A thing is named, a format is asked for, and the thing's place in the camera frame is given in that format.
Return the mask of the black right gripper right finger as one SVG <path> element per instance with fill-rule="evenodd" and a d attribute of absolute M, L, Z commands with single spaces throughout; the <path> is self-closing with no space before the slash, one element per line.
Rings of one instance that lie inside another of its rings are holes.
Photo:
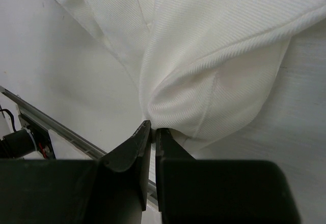
<path fill-rule="evenodd" d="M 265 160 L 193 158 L 166 128 L 156 132 L 163 223 L 300 223 L 286 177 Z"/>

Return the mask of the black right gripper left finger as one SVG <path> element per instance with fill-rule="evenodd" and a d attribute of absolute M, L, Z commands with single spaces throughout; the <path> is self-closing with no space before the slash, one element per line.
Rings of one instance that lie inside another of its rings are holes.
<path fill-rule="evenodd" d="M 12 146 L 34 145 L 23 129 L 1 140 L 1 223 L 140 223 L 150 155 L 125 172 L 100 160 L 12 159 Z"/>

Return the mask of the white pleated skirt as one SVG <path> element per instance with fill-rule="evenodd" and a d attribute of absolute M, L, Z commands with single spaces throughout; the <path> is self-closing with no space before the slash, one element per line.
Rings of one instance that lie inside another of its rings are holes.
<path fill-rule="evenodd" d="M 290 39 L 325 19 L 325 0 L 55 0 L 138 89 L 153 129 L 189 152 L 248 125 Z"/>

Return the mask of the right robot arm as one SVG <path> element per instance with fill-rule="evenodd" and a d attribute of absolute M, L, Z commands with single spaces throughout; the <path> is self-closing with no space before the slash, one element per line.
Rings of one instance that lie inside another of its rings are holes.
<path fill-rule="evenodd" d="M 1 223 L 140 223 L 150 144 L 163 223 L 300 223 L 281 169 L 265 160 L 198 160 L 166 128 L 144 121 L 97 160 L 22 160 L 44 151 L 29 128 L 1 140 Z"/>

